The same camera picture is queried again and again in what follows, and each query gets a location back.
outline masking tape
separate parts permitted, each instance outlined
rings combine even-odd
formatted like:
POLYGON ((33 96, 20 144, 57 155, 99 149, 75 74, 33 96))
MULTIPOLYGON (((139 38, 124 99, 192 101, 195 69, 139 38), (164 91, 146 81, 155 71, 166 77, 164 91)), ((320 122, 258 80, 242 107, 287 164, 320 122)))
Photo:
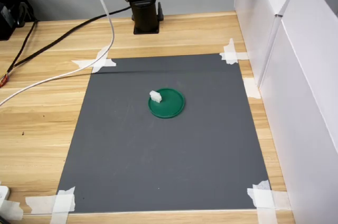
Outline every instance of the masking tape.
POLYGON ((227 64, 238 63, 238 60, 248 60, 247 52, 236 52, 234 48, 234 42, 231 38, 229 44, 224 46, 224 52, 220 53, 222 60, 225 60, 227 64))
POLYGON ((277 224, 276 210, 291 210, 287 192, 272 191, 269 181, 253 184, 247 192, 257 208, 259 224, 277 224))
POLYGON ((68 191, 60 190, 58 195, 45 197, 26 197, 31 214, 52 214, 51 224, 67 223, 68 213, 75 210, 75 187, 68 191))
POLYGON ((6 220, 22 220, 23 210, 19 202, 0 200, 0 215, 6 220))
POLYGON ((245 87, 245 92, 248 97, 253 97, 256 99, 261 99, 260 92, 256 85, 254 78, 243 78, 243 83, 245 87))
MULTIPOLYGON (((108 49, 108 46, 103 47, 102 50, 100 50, 97 53, 96 58, 99 58, 100 56, 102 56, 102 54, 108 49)), ((111 59, 107 59, 108 56, 108 52, 102 57, 100 58, 96 63, 94 63, 91 67, 93 67, 93 70, 91 73, 96 73, 98 72, 102 67, 115 67, 116 63, 114 63, 111 59)), ((77 64, 79 66, 79 68, 81 67, 85 67, 88 64, 92 63, 93 61, 95 61, 94 59, 92 60, 72 60, 73 63, 77 64)))

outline wooden table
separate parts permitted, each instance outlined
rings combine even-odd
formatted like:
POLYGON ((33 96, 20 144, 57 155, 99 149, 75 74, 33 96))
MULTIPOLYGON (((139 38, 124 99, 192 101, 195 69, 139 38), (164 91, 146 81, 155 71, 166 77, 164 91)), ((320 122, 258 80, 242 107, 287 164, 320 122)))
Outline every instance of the wooden table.
MULTIPOLYGON (((41 22, 22 58, 51 43, 83 21, 41 22)), ((156 57, 223 52, 233 38, 245 52, 235 12, 173 15, 161 22, 160 34, 133 35, 129 18, 114 19, 115 43, 109 58, 156 57)), ((0 72, 18 53, 31 24, 0 42, 0 72)), ((34 82, 78 68, 71 60, 94 59, 111 38, 106 19, 73 33, 11 73, 0 100, 34 82)), ((253 77, 248 60, 239 61, 243 77, 253 77)), ((49 223, 50 216, 30 216, 25 197, 54 195, 85 96, 91 69, 34 87, 0 107, 0 181, 10 187, 9 200, 21 203, 18 223, 49 223)), ((249 98, 271 187, 285 191, 274 142, 261 99, 249 98)), ((278 211, 278 223, 294 223, 291 211, 278 211)), ((70 214, 68 223, 258 223, 256 210, 70 214)))

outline cable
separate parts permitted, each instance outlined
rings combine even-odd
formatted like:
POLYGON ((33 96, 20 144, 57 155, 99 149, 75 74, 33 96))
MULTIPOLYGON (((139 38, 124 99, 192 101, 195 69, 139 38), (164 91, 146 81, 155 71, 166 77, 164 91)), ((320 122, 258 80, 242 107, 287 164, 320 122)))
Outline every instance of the cable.
MULTIPOLYGON (((123 9, 120 9, 120 10, 117 10, 117 11, 114 11, 114 12, 110 12, 109 15, 117 14, 117 13, 126 11, 126 10, 128 10, 128 9, 130 9, 130 8, 131 8, 131 7, 128 6, 128 7, 125 7, 125 8, 123 8, 123 9)), ((85 22, 83 22, 83 23, 81 23, 81 24, 79 24, 79 25, 73 27, 72 29, 70 29, 69 31, 67 31, 65 34, 63 34, 62 36, 60 36, 58 39, 56 39, 56 40, 53 41, 52 43, 46 45, 45 47, 43 47, 43 48, 39 49, 38 51, 34 52, 32 55, 30 55, 30 56, 28 56, 27 58, 25 58, 25 59, 19 61, 18 63, 16 63, 16 64, 14 65, 13 68, 19 66, 19 65, 22 64, 22 63, 28 62, 29 60, 35 58, 37 55, 41 54, 42 52, 48 50, 49 48, 51 48, 51 47, 53 47, 54 45, 56 45, 56 44, 58 44, 59 42, 61 42, 63 39, 65 39, 65 38, 66 38, 67 36, 69 36, 71 33, 75 32, 76 30, 78 30, 78 29, 80 29, 80 28, 82 28, 82 27, 88 25, 89 23, 91 23, 91 22, 93 22, 93 21, 96 21, 96 20, 98 20, 98 19, 100 19, 100 18, 102 18, 102 17, 104 17, 104 16, 107 16, 107 14, 103 14, 103 15, 96 16, 96 17, 94 17, 94 18, 92 18, 92 19, 89 19, 89 20, 87 20, 87 21, 85 21, 85 22)))
MULTIPOLYGON (((109 15, 117 14, 117 13, 126 11, 126 10, 128 10, 128 9, 130 9, 130 8, 131 8, 131 7, 128 6, 128 7, 125 7, 125 8, 123 8, 123 9, 120 9, 120 10, 116 10, 116 11, 110 12, 109 15)), ((61 37, 59 37, 58 39, 56 39, 56 40, 53 41, 52 43, 50 43, 50 44, 46 45, 45 47, 41 48, 40 50, 34 52, 33 54, 29 55, 27 58, 25 58, 25 59, 19 61, 18 63, 14 64, 13 66, 11 65, 11 66, 8 68, 7 72, 4 73, 3 75, 1 75, 1 77, 0 77, 0 88, 1 88, 2 86, 4 86, 4 85, 8 82, 8 80, 9 80, 9 73, 10 73, 15 67, 20 66, 21 64, 26 63, 26 62, 28 62, 28 61, 34 59, 37 55, 41 54, 42 52, 44 52, 44 51, 48 50, 49 48, 53 47, 54 45, 58 44, 59 42, 61 42, 63 39, 65 39, 67 36, 69 36, 70 34, 72 34, 73 32, 75 32, 76 30, 78 30, 78 29, 80 29, 80 28, 82 28, 82 27, 88 25, 89 23, 91 23, 91 22, 93 22, 93 21, 96 21, 96 20, 98 20, 98 19, 100 19, 100 18, 102 18, 102 17, 104 17, 104 16, 107 16, 107 15, 106 15, 106 14, 102 14, 102 15, 96 16, 96 17, 94 17, 94 18, 91 18, 91 19, 89 19, 89 20, 87 20, 87 21, 85 21, 85 22, 83 22, 83 23, 81 23, 81 24, 79 24, 79 25, 73 27, 72 29, 70 29, 69 31, 67 31, 64 35, 62 35, 61 37)), ((21 47, 21 49, 20 49, 20 52, 18 53, 18 55, 17 55, 16 58, 14 59, 13 63, 15 63, 15 61, 17 60, 17 58, 19 58, 19 56, 21 55, 23 49, 24 49, 25 46, 26 46, 26 42, 27 42, 28 38, 30 37, 30 34, 31 34, 33 28, 34 28, 34 24, 32 25, 32 28, 31 28, 30 32, 28 33, 28 35, 27 35, 27 37, 26 37, 26 39, 25 39, 25 41, 24 41, 24 43, 23 43, 23 45, 22 45, 22 47, 21 47)))
POLYGON ((21 53, 23 52, 23 49, 25 48, 26 46, 26 43, 28 41, 28 38, 30 37, 31 33, 33 32, 33 29, 34 27, 37 25, 38 23, 38 20, 35 20, 32 27, 31 27, 31 30, 28 32, 26 38, 25 38, 25 41, 23 41, 23 44, 21 46, 21 49, 19 51, 19 53, 16 55, 14 61, 12 62, 12 64, 10 65, 10 67, 7 69, 7 73, 9 73, 13 68, 14 68, 14 64, 16 63, 16 61, 18 60, 18 58, 20 57, 21 53))
POLYGON ((112 46, 112 44, 114 43, 114 40, 115 40, 115 31, 114 31, 114 26, 113 26, 113 24, 112 24, 112 22, 111 22, 111 19, 110 19, 110 17, 109 17, 109 12, 108 12, 108 10, 107 10, 106 4, 105 4, 104 0, 100 0, 100 1, 101 1, 101 4, 102 4, 102 7, 104 8, 105 13, 106 13, 106 15, 107 15, 107 17, 108 17, 108 21, 109 21, 109 24, 110 24, 110 27, 111 27, 111 33, 112 33, 110 45, 106 48, 105 52, 104 52, 100 57, 98 57, 98 58, 95 59, 93 62, 91 62, 90 64, 86 65, 85 67, 81 67, 81 68, 79 68, 79 69, 77 69, 77 70, 74 70, 74 71, 71 71, 71 72, 67 72, 67 73, 61 74, 61 75, 59 75, 59 76, 54 76, 54 77, 52 77, 52 78, 48 78, 48 79, 39 81, 39 82, 37 82, 37 83, 31 84, 30 86, 25 87, 25 88, 23 88, 23 89, 21 89, 21 90, 15 92, 14 94, 12 94, 12 95, 10 95, 9 97, 7 97, 5 100, 3 100, 2 102, 0 102, 0 106, 3 105, 4 103, 6 103, 8 100, 12 99, 14 96, 16 96, 16 95, 22 93, 23 91, 26 91, 27 89, 30 89, 30 88, 32 88, 32 87, 35 87, 35 86, 37 86, 37 85, 40 85, 40 84, 42 84, 42 83, 45 83, 45 82, 48 82, 48 81, 51 81, 51 80, 56 80, 56 79, 60 79, 60 78, 66 77, 66 76, 68 76, 68 75, 71 75, 71 74, 73 74, 73 73, 79 72, 79 71, 81 71, 81 70, 83 70, 83 69, 85 69, 85 68, 90 67, 91 65, 95 64, 98 60, 100 60, 100 59, 101 59, 101 58, 109 51, 109 49, 111 48, 111 46, 112 46))

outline green plate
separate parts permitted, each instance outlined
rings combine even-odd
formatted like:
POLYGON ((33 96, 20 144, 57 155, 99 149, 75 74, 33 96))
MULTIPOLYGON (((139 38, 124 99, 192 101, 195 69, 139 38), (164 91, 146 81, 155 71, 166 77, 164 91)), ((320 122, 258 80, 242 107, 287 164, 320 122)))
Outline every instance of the green plate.
POLYGON ((161 88, 157 90, 162 101, 157 103, 149 98, 148 106, 151 113, 159 118, 172 118, 180 114, 184 108, 184 96, 175 89, 161 88))

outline black cable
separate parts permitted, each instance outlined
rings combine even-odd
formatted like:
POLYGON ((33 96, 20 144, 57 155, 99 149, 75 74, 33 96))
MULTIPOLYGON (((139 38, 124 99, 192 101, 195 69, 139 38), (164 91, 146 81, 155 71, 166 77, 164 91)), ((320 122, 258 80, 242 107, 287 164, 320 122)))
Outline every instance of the black cable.
MULTIPOLYGON (((128 10, 128 9, 130 9, 130 8, 131 8, 131 7, 129 6, 129 7, 126 7, 126 8, 120 9, 120 10, 117 10, 117 11, 114 11, 114 12, 109 13, 109 15, 117 14, 117 13, 126 11, 126 10, 128 10)), ((63 39, 65 39, 67 36, 69 36, 71 33, 75 32, 76 30, 78 30, 78 29, 80 29, 80 28, 82 28, 82 27, 88 25, 89 23, 91 23, 91 22, 93 22, 93 21, 96 21, 96 20, 98 20, 98 19, 100 19, 100 18, 102 18, 102 17, 105 17, 105 16, 106 16, 106 14, 102 14, 102 15, 96 16, 96 17, 94 17, 94 18, 92 18, 92 19, 89 19, 89 20, 87 20, 87 21, 85 21, 85 22, 83 22, 83 23, 81 23, 81 24, 79 24, 79 25, 73 27, 72 29, 70 29, 70 30, 69 30, 68 32, 66 32, 64 35, 60 36, 58 39, 56 39, 56 40, 53 41, 52 43, 46 45, 45 47, 43 47, 43 48, 39 49, 38 51, 34 52, 32 55, 28 56, 27 58, 25 58, 25 59, 19 61, 18 63, 14 64, 14 65, 12 66, 12 68, 10 67, 10 69, 9 69, 9 71, 7 71, 7 73, 10 73, 10 72, 12 71, 13 68, 15 68, 15 67, 17 67, 17 66, 19 66, 19 65, 21 65, 21 64, 23 64, 23 63, 25 63, 25 62, 30 61, 31 59, 35 58, 37 55, 39 55, 39 54, 41 54, 42 52, 44 52, 44 51, 48 50, 49 48, 53 47, 54 45, 56 45, 57 43, 61 42, 63 39)), ((32 28, 31 28, 30 32, 28 33, 28 35, 27 35, 27 37, 26 37, 26 39, 25 39, 25 41, 24 41, 24 44, 22 45, 21 50, 20 50, 19 54, 17 55, 17 58, 20 56, 20 54, 21 54, 23 48, 25 47, 26 42, 27 42, 27 40, 28 40, 28 38, 29 38, 29 36, 30 36, 32 30, 33 30, 33 26, 32 26, 32 28)))
POLYGON ((16 63, 16 61, 18 60, 18 58, 20 57, 21 53, 23 52, 23 49, 25 48, 26 46, 26 43, 28 41, 28 38, 30 37, 34 27, 37 25, 38 23, 38 20, 35 20, 32 27, 31 27, 31 30, 28 32, 26 38, 25 38, 25 41, 23 42, 22 46, 21 46, 21 49, 19 51, 19 53, 16 55, 14 61, 12 62, 12 64, 10 65, 10 67, 7 69, 7 73, 9 73, 13 68, 14 68, 14 64, 16 63))

